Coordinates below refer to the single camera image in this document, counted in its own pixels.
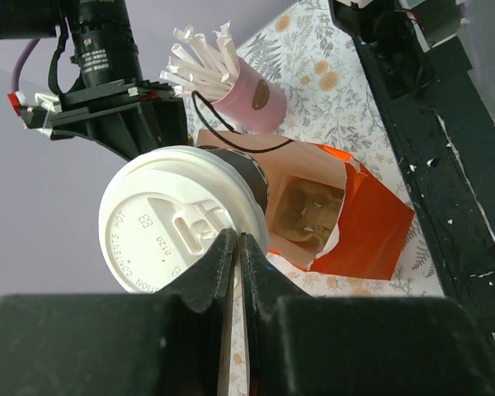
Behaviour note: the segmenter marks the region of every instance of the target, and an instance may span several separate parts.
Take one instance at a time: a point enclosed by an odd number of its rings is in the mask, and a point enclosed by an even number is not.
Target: pink cup
[[[213,107],[252,132],[269,134],[284,120],[286,96],[242,58],[238,65],[237,82]]]

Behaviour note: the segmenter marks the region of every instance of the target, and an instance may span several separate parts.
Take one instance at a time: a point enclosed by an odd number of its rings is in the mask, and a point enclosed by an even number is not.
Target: floral tablecloth
[[[277,133],[354,154],[401,200],[412,205],[356,49],[351,38],[334,27],[326,0],[295,4],[242,45],[238,53],[288,97],[288,112]],[[187,102],[186,108],[196,141],[203,125],[192,104]],[[210,112],[202,112],[212,126],[219,128]],[[304,273],[280,257],[270,260],[311,295],[443,295],[417,219],[391,281]],[[237,299],[233,311],[232,395],[247,394],[243,337],[242,300]]]

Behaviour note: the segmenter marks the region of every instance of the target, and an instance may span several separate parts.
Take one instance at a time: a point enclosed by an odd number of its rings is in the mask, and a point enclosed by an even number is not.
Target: paper cup
[[[267,190],[260,165],[245,153],[174,146],[141,155],[101,200],[106,264],[125,290],[153,293],[203,257],[222,229],[252,234],[267,252]]]
[[[237,82],[213,107],[252,132],[269,134],[284,120],[286,96],[242,58],[238,63]]]

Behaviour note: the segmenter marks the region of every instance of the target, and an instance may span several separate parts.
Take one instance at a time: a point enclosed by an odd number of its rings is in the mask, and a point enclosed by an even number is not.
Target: brown oval sticker
[[[258,82],[257,90],[253,96],[253,109],[261,110],[270,100],[270,88],[267,86],[267,82],[261,80]]]

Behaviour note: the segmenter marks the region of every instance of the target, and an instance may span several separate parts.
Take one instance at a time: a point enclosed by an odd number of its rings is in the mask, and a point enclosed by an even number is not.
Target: tablecloth
[[[238,53],[288,98],[285,120],[276,133],[354,154],[396,196],[413,205],[355,46],[349,35],[333,25],[328,1],[296,3],[241,45]],[[190,102],[186,108],[196,141],[203,125]],[[210,112],[202,112],[219,129]],[[270,260],[311,295],[443,295],[417,219],[390,281],[304,273],[281,257],[270,255]],[[242,303],[236,299],[233,309],[231,395],[247,394]]]

